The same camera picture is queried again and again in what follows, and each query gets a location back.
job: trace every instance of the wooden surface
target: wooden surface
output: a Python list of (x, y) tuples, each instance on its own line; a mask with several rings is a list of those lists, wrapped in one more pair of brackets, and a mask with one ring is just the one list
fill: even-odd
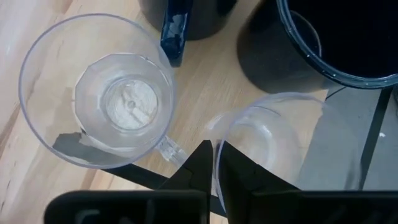
[[(214, 116), (246, 106), (265, 93), (242, 74), (236, 58), (240, 27), (258, 0), (239, 1), (218, 34), (186, 45), (183, 66), (176, 70), (177, 110), (169, 136), (188, 153), (203, 140), (202, 130)], [(41, 223), (54, 197), (78, 189), (143, 189), (101, 170), (62, 161), (46, 150), (28, 128), (17, 99), (22, 60), (33, 41), (52, 24), (70, 16), (107, 12), (126, 17), (153, 32), (135, 0), (1, 0), (0, 1), (0, 223)], [(326, 91), (313, 93), (324, 100)], [(159, 153), (138, 162), (163, 175), (175, 168)], [(226, 223), (216, 215), (212, 223)]]

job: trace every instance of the wooden table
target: wooden table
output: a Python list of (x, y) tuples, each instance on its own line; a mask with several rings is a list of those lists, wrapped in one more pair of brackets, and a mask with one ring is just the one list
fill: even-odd
[[(168, 135), (191, 153), (214, 116), (253, 102), (265, 93), (243, 75), (236, 38), (258, 0), (239, 1), (227, 26), (213, 37), (188, 42), (183, 66), (176, 70), (177, 110)], [(28, 128), (17, 99), (22, 60), (33, 41), (52, 24), (68, 17), (106, 12), (154, 30), (135, 0), (2, 0), (0, 2), (0, 223), (41, 223), (54, 197), (78, 189), (144, 189), (101, 170), (69, 164), (44, 148)], [(313, 93), (324, 100), (326, 91)], [(175, 167), (159, 153), (138, 162), (163, 175)], [(216, 215), (213, 223), (226, 223)]]

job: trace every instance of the clear plastic cup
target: clear plastic cup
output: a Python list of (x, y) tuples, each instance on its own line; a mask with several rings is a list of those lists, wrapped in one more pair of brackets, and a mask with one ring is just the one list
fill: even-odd
[(187, 158), (165, 135), (174, 71), (158, 41), (128, 19), (85, 14), (50, 27), (24, 59), (19, 99), (40, 142), (76, 165), (119, 167), (155, 148), (178, 166)]
[(265, 96), (216, 117), (206, 135), (215, 146), (215, 188), (222, 205), (218, 173), (225, 141), (299, 189), (358, 188), (358, 139), (337, 111), (310, 95)]

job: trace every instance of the black cup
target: black cup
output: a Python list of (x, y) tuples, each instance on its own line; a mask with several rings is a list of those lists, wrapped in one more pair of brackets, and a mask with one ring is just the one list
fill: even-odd
[(160, 45), (172, 66), (182, 61), (186, 40), (209, 37), (224, 27), (237, 0), (139, 0), (149, 23), (162, 31)]
[(396, 9), (386, 0), (262, 1), (239, 37), (239, 62), (272, 93), (391, 86), (398, 82)]

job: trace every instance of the cup rim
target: cup rim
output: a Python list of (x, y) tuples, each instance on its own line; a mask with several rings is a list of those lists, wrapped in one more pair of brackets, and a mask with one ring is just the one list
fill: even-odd
[[(19, 78), (18, 78), (18, 98), (19, 98), (19, 103), (21, 105), (21, 110), (22, 110), (22, 114), (24, 115), (24, 118), (30, 128), (30, 130), (34, 133), (34, 135), (36, 136), (36, 138), (48, 149), (50, 150), (52, 153), (54, 153), (56, 156), (58, 156), (59, 158), (70, 162), (74, 165), (77, 166), (81, 166), (81, 167), (86, 167), (86, 168), (90, 168), (90, 169), (112, 169), (112, 168), (117, 168), (117, 167), (121, 167), (121, 166), (125, 166), (128, 164), (131, 164), (135, 161), (138, 161), (139, 159), (141, 159), (142, 157), (144, 157), (145, 155), (149, 154), (150, 152), (152, 152), (155, 147), (161, 142), (161, 140), (165, 137), (166, 132), (169, 130), (169, 127), (171, 125), (171, 121), (173, 120), (173, 115), (175, 112), (175, 80), (174, 80), (174, 76), (173, 74), (171, 74), (170, 79), (172, 81), (172, 85), (174, 86), (172, 88), (172, 111), (170, 113), (170, 118), (168, 120), (168, 123), (163, 131), (163, 133), (161, 135), (159, 135), (159, 138), (155, 141), (154, 145), (152, 147), (150, 147), (148, 150), (146, 150), (144, 153), (142, 153), (139, 156), (136, 157), (129, 157), (126, 158), (126, 160), (124, 162), (120, 162), (117, 164), (110, 164), (110, 165), (97, 165), (97, 164), (83, 164), (83, 163), (79, 163), (77, 161), (74, 161), (73, 159), (71, 159), (70, 156), (64, 155), (61, 152), (58, 152), (56, 149), (54, 149), (52, 146), (48, 145), (45, 140), (42, 138), (42, 136), (39, 134), (39, 132), (35, 129), (34, 125), (32, 124), (32, 122), (30, 121), (28, 112), (27, 112), (27, 105), (25, 105), (25, 98), (23, 96), (23, 92), (22, 92), (22, 86), (23, 86), (23, 81), (22, 78), (24, 77), (24, 72), (25, 72), (25, 66), (26, 63), (32, 53), (32, 51), (35, 49), (36, 45), (49, 33), (51, 33), (51, 31), (53, 31), (55, 28), (61, 26), (62, 24), (65, 24), (69, 21), (74, 21), (76, 19), (80, 19), (80, 18), (84, 18), (84, 17), (94, 17), (94, 16), (100, 16), (100, 17), (109, 17), (109, 18), (113, 18), (113, 19), (119, 19), (121, 21), (127, 22), (130, 25), (132, 25), (133, 27), (139, 29), (143, 34), (145, 34), (147, 36), (148, 39), (150, 39), (150, 41), (157, 46), (158, 51), (160, 53), (160, 57), (162, 58), (167, 58), (165, 52), (163, 51), (163, 49), (160, 47), (160, 44), (157, 43), (157, 41), (155, 40), (155, 38), (150, 35), (148, 33), (148, 31), (146, 31), (143, 27), (141, 27), (139, 24), (126, 19), (124, 17), (121, 16), (117, 16), (117, 15), (113, 15), (113, 14), (108, 14), (108, 13), (89, 13), (89, 14), (81, 14), (81, 15), (77, 15), (77, 16), (72, 16), (69, 17), (67, 19), (64, 19), (52, 26), (50, 26), (48, 29), (46, 29), (42, 34), (39, 35), (39, 37), (34, 41), (34, 43), (32, 44), (32, 46), (30, 47), (30, 49), (28, 50), (28, 52), (26, 53), (23, 63), (21, 65), (21, 70), (19, 72)], [(170, 62), (167, 60), (167, 64), (165, 65), (167, 67), (168, 70), (172, 71), (172, 67), (170, 65)]]
[(292, 16), (290, 15), (288, 0), (277, 0), (277, 10), (280, 21), (286, 31), (287, 36), (297, 52), (319, 73), (344, 86), (362, 89), (377, 89), (394, 85), (398, 82), (398, 73), (393, 73), (385, 77), (364, 78), (349, 73), (342, 72), (313, 53), (301, 38)]

